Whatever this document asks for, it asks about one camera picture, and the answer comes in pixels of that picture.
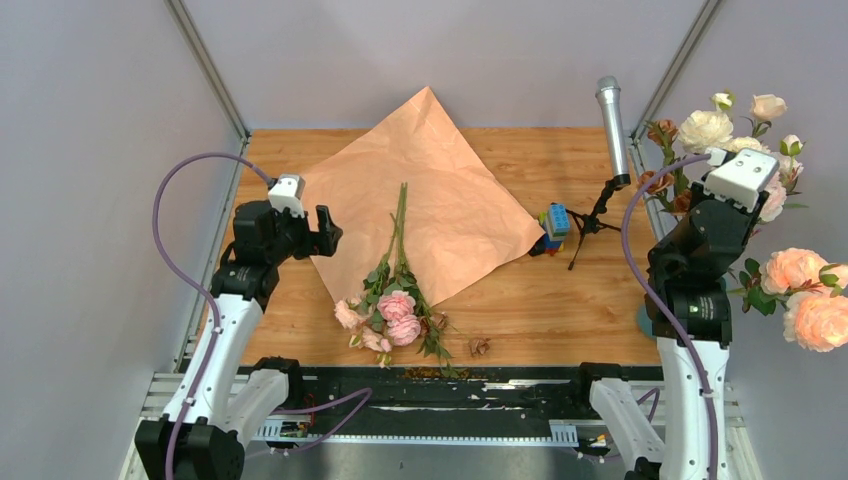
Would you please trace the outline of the brown kraft wrapping paper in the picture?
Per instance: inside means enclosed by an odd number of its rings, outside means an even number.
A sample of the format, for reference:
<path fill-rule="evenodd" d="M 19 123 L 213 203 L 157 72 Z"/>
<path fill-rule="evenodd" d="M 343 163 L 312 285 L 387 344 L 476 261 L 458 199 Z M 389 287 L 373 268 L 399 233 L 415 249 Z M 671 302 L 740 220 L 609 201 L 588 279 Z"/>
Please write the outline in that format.
<path fill-rule="evenodd" d="M 343 230 L 336 254 L 313 260 L 335 301 L 361 292 L 387 250 L 402 185 L 405 251 L 432 304 L 525 255 L 542 235 L 430 88 L 303 176 L 304 205 L 327 206 Z"/>

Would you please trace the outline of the pink roses stem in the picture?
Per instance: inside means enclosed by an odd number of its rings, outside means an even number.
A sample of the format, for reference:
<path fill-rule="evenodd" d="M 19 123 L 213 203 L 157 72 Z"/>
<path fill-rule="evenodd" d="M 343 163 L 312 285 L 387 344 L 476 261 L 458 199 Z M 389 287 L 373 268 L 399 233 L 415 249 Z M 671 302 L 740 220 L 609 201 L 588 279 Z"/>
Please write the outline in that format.
<path fill-rule="evenodd" d="M 398 239 L 390 262 L 393 282 L 378 303 L 378 309 L 388 321 L 386 335 L 393 343 L 391 359 L 393 362 L 395 350 L 416 344 L 420 355 L 436 359 L 441 376 L 457 378 L 460 370 L 452 365 L 452 354 L 443 345 L 447 317 L 433 310 L 411 269 L 405 242 L 407 209 L 408 198 L 400 221 L 403 237 Z"/>

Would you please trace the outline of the white roses stem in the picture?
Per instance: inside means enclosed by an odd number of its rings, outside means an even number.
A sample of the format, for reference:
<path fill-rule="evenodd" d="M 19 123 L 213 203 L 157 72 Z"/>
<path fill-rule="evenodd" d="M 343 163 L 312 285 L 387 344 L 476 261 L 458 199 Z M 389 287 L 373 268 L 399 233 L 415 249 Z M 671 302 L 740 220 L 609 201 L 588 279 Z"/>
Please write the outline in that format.
<path fill-rule="evenodd" d="M 690 154 L 704 154 L 710 148 L 730 153 L 750 149 L 765 154 L 771 150 L 751 136 L 735 137 L 734 124 L 729 116 L 735 96 L 729 91 L 711 97 L 713 110 L 695 110 L 678 127 L 677 140 Z"/>

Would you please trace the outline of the single rose stem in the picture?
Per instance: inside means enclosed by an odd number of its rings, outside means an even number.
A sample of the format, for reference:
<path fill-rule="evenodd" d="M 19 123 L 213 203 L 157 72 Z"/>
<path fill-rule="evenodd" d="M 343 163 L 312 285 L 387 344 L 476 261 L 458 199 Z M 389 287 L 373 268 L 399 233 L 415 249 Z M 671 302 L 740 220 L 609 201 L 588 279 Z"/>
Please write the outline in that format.
<path fill-rule="evenodd" d="M 773 126 L 775 119 L 788 111 L 786 101 L 774 94 L 753 95 L 747 119 L 751 124 L 751 137 L 759 139 Z"/>

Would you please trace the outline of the peach roses stem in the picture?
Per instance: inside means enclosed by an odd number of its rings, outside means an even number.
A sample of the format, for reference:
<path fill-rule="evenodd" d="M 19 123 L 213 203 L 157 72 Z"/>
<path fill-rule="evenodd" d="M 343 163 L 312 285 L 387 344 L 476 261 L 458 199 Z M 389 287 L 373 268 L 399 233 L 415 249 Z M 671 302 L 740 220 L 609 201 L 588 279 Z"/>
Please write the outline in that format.
<path fill-rule="evenodd" d="M 391 365 L 393 343 L 386 335 L 388 321 L 378 309 L 378 303 L 393 282 L 390 262 L 398 239 L 403 237 L 400 221 L 406 212 L 407 198 L 408 184 L 404 182 L 400 185 L 396 210 L 390 214 L 392 233 L 389 245 L 377 265 L 363 279 L 363 292 L 342 299 L 334 306 L 335 319 L 350 334 L 348 347 L 374 352 L 380 368 Z"/>

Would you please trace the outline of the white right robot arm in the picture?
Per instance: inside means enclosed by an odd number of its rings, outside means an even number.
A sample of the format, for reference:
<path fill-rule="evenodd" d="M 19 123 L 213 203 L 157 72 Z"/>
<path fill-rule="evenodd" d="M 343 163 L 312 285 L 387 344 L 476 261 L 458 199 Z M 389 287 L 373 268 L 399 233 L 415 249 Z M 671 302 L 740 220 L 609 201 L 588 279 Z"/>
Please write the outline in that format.
<path fill-rule="evenodd" d="M 724 377 L 732 314 L 723 277 L 743 253 L 767 199 L 693 198 L 690 211 L 648 253 L 637 280 L 656 338 L 666 395 L 665 435 L 642 413 L 622 366 L 587 363 L 571 403 L 600 416 L 628 479 L 725 479 Z"/>

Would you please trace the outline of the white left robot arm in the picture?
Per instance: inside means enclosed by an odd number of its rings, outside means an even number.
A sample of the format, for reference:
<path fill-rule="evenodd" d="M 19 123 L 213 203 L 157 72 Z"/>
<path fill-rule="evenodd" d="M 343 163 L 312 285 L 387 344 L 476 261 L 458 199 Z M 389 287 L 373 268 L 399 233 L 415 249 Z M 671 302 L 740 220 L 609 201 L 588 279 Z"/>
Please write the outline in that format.
<path fill-rule="evenodd" d="M 231 389 L 279 283 L 279 266 L 337 250 L 342 228 L 327 206 L 315 213 L 318 228 L 311 230 L 307 216 L 268 200 L 236 208 L 234 238 L 203 293 L 209 310 L 196 351 L 161 417 L 142 421 L 135 434 L 148 478 L 238 479 L 247 446 L 272 410 L 293 413 L 304 405 L 307 389 L 292 359 L 264 357 L 238 394 Z"/>

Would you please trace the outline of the teal ceramic vase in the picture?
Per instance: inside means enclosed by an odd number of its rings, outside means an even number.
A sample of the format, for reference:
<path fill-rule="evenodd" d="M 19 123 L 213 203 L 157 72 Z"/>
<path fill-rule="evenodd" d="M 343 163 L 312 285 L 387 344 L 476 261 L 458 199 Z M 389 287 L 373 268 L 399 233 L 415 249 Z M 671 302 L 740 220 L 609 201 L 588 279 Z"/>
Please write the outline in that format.
<path fill-rule="evenodd" d="M 648 338 L 655 339 L 656 335 L 653 331 L 653 321 L 656 313 L 654 302 L 649 298 L 643 299 L 643 304 L 638 308 L 636 314 L 637 326 L 640 331 Z"/>

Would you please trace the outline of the peach roses in vase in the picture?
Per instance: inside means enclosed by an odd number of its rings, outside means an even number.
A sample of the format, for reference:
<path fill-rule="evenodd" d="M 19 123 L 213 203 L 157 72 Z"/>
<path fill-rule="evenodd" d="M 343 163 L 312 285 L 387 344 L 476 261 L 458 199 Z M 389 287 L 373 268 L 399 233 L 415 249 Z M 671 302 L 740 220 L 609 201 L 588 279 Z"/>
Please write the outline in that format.
<path fill-rule="evenodd" d="M 737 137 L 725 148 L 733 153 L 756 150 L 778 161 L 778 171 L 768 181 L 768 200 L 758 222 L 766 224 L 783 213 L 788 197 L 804 166 L 798 156 L 804 143 L 796 135 L 780 141 L 771 151 L 753 137 Z M 753 308 L 768 316 L 783 312 L 783 337 L 801 348 L 826 353 L 847 344 L 847 265 L 831 263 L 813 250 L 790 247 L 770 254 L 763 262 L 745 261 L 740 274 L 743 309 Z"/>

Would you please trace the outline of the blue toy brick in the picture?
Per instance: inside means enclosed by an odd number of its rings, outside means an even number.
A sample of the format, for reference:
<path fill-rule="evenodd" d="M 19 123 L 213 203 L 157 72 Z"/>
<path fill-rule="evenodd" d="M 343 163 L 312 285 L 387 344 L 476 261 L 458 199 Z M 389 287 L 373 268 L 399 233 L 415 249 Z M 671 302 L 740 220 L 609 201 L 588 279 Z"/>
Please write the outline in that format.
<path fill-rule="evenodd" d="M 551 240 L 563 240 L 571 229 L 567 209 L 563 204 L 551 203 L 545 217 L 545 229 Z"/>

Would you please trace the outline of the multicolour toy brick stack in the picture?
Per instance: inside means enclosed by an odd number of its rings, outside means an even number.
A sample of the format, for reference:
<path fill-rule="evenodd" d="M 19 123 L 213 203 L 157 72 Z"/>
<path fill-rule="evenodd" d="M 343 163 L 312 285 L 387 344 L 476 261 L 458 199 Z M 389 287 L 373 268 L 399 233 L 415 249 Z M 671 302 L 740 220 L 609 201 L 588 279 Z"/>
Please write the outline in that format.
<path fill-rule="evenodd" d="M 528 251 L 528 255 L 531 257 L 536 257 L 542 254 L 548 254 L 550 256 L 556 255 L 560 252 L 563 247 L 562 244 L 564 239 L 552 240 L 549 235 L 549 228 L 547 222 L 547 213 L 541 212 L 537 215 L 537 221 L 540 227 L 543 229 L 542 236 L 534 243 L 534 245 Z"/>

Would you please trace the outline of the silver microphone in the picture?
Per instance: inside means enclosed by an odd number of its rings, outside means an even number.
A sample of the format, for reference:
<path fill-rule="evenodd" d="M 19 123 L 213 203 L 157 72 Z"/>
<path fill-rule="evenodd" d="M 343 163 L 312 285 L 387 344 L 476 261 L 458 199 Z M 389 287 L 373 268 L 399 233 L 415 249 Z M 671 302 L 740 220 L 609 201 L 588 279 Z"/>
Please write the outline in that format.
<path fill-rule="evenodd" d="M 611 162 L 612 185 L 615 190 L 621 190 L 631 184 L 620 94 L 621 89 L 614 76 L 605 76 L 597 81 L 595 98 L 601 110 Z"/>

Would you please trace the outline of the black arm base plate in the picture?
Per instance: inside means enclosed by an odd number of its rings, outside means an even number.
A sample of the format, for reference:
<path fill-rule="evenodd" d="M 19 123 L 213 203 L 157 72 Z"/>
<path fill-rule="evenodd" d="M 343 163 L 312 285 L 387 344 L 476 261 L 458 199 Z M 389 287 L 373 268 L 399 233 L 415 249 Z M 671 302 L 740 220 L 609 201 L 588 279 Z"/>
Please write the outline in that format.
<path fill-rule="evenodd" d="M 305 367 L 285 409 L 310 408 L 308 432 L 356 439 L 541 439 L 562 421 L 604 431 L 575 366 L 477 366 L 457 378 L 431 367 Z"/>

